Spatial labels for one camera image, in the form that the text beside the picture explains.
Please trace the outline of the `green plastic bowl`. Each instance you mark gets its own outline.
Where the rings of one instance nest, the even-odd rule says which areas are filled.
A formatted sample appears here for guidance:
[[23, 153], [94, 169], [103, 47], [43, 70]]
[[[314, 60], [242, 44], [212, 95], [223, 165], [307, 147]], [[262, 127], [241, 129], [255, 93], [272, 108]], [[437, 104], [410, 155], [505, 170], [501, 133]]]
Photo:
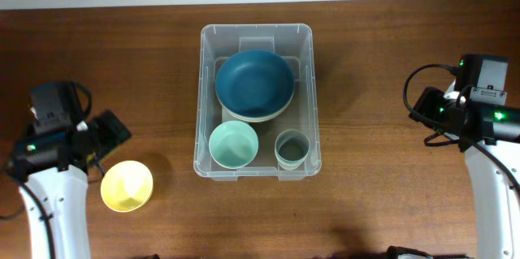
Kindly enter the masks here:
[[251, 163], [256, 158], [258, 150], [258, 135], [245, 122], [221, 123], [210, 135], [209, 151], [215, 162]]

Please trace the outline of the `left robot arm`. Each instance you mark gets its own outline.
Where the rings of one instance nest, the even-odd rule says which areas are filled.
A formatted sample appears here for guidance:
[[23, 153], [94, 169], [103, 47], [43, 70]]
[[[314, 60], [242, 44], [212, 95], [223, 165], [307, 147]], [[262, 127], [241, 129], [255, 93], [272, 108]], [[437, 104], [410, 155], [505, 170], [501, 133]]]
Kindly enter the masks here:
[[4, 173], [18, 186], [28, 215], [34, 258], [89, 258], [86, 219], [89, 169], [129, 140], [111, 110], [91, 118], [92, 97], [72, 81], [30, 91], [32, 121], [7, 157]]

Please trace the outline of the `blue plastic bowl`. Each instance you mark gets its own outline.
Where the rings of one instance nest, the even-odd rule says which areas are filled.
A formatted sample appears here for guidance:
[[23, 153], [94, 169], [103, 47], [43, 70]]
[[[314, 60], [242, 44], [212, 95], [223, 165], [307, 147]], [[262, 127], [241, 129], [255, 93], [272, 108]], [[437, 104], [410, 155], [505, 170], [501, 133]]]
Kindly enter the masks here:
[[215, 77], [219, 102], [233, 114], [264, 118], [292, 99], [295, 77], [288, 62], [266, 50], [247, 50], [228, 58]]

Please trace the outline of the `cream plastic cup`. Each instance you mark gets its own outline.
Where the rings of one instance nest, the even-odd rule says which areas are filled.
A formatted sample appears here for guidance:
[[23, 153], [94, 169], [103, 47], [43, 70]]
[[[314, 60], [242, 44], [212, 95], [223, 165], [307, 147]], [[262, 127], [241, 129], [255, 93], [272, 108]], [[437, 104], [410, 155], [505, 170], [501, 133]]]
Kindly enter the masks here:
[[296, 170], [301, 165], [301, 162], [298, 163], [284, 163], [279, 162], [279, 166], [283, 168], [286, 171], [293, 171]]

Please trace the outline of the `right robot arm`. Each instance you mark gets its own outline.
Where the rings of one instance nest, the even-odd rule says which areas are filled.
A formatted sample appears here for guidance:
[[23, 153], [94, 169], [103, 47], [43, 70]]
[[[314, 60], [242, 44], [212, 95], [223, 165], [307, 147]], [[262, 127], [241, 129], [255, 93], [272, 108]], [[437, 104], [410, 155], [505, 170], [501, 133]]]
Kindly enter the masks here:
[[[505, 104], [506, 58], [464, 54], [446, 89], [427, 87], [409, 117], [434, 133], [428, 147], [456, 145], [474, 195], [479, 258], [519, 256], [519, 110]], [[440, 143], [437, 137], [445, 140]]]

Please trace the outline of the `green plastic cup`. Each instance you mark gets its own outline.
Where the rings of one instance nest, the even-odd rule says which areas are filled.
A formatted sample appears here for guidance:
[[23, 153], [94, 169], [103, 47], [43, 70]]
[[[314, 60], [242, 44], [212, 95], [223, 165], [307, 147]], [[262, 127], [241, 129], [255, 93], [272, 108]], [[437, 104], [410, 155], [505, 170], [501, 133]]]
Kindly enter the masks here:
[[278, 164], [287, 171], [298, 168], [308, 158], [308, 156], [308, 153], [275, 152], [275, 157]]

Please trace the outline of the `clear plastic storage container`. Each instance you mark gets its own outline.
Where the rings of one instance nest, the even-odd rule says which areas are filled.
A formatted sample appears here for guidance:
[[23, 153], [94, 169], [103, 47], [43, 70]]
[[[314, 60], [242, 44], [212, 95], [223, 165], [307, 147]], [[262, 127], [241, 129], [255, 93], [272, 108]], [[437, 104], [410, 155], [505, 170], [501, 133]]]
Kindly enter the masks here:
[[[295, 92], [290, 107], [281, 116], [253, 123], [259, 139], [258, 154], [248, 166], [230, 170], [217, 165], [209, 151], [210, 135], [222, 123], [222, 106], [215, 96], [215, 77], [228, 58], [246, 50], [267, 50], [286, 60], [295, 77]], [[308, 158], [293, 171], [281, 168], [275, 158], [275, 140], [288, 129], [303, 132], [310, 141]], [[193, 167], [201, 177], [216, 181], [263, 176], [301, 180], [319, 173], [322, 157], [313, 34], [309, 26], [210, 24], [202, 29]]]

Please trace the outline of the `white plastic bowl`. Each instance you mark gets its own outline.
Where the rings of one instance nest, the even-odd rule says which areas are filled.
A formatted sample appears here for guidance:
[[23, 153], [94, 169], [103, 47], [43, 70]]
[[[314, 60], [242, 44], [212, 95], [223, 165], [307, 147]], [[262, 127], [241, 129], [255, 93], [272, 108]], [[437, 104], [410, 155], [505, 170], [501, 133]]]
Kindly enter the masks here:
[[222, 168], [230, 169], [230, 170], [240, 169], [240, 168], [242, 168], [244, 166], [248, 166], [249, 165], [249, 162], [231, 162], [231, 163], [228, 163], [228, 162], [216, 161], [215, 163], [217, 165], [221, 166]]

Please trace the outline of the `yellow plastic bowl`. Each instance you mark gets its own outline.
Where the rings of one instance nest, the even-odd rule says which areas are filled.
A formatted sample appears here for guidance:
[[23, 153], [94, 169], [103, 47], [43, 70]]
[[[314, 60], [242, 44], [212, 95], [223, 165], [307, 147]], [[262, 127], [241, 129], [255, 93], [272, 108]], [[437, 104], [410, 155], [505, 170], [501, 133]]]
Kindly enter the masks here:
[[100, 187], [104, 204], [118, 213], [139, 209], [149, 201], [153, 191], [152, 173], [138, 161], [124, 161], [112, 166], [104, 175]]

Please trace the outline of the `beige bowl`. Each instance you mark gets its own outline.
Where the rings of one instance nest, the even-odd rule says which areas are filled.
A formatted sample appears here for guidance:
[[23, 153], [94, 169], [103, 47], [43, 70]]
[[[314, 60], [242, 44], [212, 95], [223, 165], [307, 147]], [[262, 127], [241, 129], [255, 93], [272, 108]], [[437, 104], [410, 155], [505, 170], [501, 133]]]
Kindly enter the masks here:
[[266, 116], [263, 116], [263, 117], [245, 117], [245, 116], [241, 116], [239, 114], [231, 112], [225, 106], [222, 106], [222, 109], [223, 109], [223, 112], [226, 112], [229, 116], [231, 116], [234, 119], [237, 119], [237, 120], [240, 120], [240, 121], [243, 121], [243, 122], [247, 122], [247, 123], [262, 123], [262, 122], [266, 122], [268, 120], [276, 118], [277, 116], [282, 114], [288, 108], [288, 106], [289, 106], [289, 104], [284, 106], [282, 109], [276, 111], [275, 113], [269, 114], [269, 115], [266, 115]]
[[294, 97], [294, 88], [217, 88], [215, 96], [221, 106], [233, 113], [245, 117], [263, 117], [275, 113], [287, 104], [289, 108]]

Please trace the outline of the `grey translucent plastic cup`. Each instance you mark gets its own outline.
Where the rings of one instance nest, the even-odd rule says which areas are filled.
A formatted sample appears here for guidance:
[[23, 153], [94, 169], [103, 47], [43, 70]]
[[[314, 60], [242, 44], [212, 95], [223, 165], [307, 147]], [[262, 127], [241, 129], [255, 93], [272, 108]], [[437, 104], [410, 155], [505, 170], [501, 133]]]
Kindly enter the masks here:
[[309, 153], [310, 141], [303, 132], [296, 129], [288, 129], [277, 136], [275, 152]]

